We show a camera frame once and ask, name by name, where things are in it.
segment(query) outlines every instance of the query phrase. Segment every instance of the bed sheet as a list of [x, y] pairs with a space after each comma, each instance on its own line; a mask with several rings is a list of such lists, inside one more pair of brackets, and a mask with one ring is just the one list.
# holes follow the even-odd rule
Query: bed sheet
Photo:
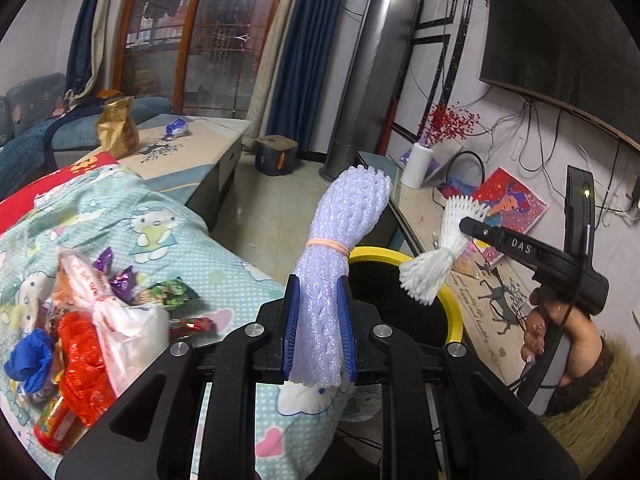
[[[254, 321], [263, 303], [284, 293], [281, 283], [212, 240], [204, 222], [186, 207], [151, 191], [127, 168], [105, 166], [53, 190], [0, 238], [3, 363], [20, 338], [33, 330], [38, 306], [50, 295], [60, 245], [76, 248], [90, 259], [111, 246], [114, 270], [133, 265], [136, 292], [180, 276], [198, 298], [176, 314], [209, 316], [216, 333], [207, 342]], [[61, 457], [44, 450], [33, 434], [42, 406], [20, 400], [16, 386], [0, 372], [0, 409], [30, 455], [53, 478]], [[331, 443], [351, 391], [350, 384], [327, 389], [259, 384], [255, 452], [261, 478], [308, 476]], [[201, 441], [202, 425], [193, 477]]]

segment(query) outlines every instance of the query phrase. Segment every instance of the glass panel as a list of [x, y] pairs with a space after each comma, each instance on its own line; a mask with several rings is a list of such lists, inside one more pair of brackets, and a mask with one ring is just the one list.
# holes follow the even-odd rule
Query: glass panel
[[173, 100], [180, 39], [190, 1], [135, 1], [122, 66], [125, 94]]
[[191, 114], [243, 119], [275, 0], [200, 0], [184, 106]]

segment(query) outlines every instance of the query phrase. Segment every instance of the red can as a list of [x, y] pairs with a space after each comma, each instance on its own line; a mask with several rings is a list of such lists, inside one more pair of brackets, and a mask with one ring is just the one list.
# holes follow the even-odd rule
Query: red can
[[74, 420], [76, 414], [67, 407], [64, 397], [55, 394], [44, 408], [33, 433], [44, 449], [59, 453]]

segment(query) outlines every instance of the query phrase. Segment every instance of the fur cuff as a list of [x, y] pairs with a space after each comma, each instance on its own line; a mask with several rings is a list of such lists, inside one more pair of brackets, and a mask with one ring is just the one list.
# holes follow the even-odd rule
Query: fur cuff
[[582, 478], [593, 472], [619, 439], [640, 400], [640, 361], [626, 342], [607, 339], [613, 361], [606, 378], [571, 411], [542, 423], [569, 452]]

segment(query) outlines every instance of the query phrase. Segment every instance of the blue curtain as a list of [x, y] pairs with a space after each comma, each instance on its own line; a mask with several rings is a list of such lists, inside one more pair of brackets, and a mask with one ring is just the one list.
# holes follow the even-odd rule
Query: blue curtain
[[297, 0], [291, 14], [266, 133], [308, 150], [341, 0]]
[[91, 34], [98, 0], [83, 0], [66, 65], [66, 90], [81, 94], [91, 79]]

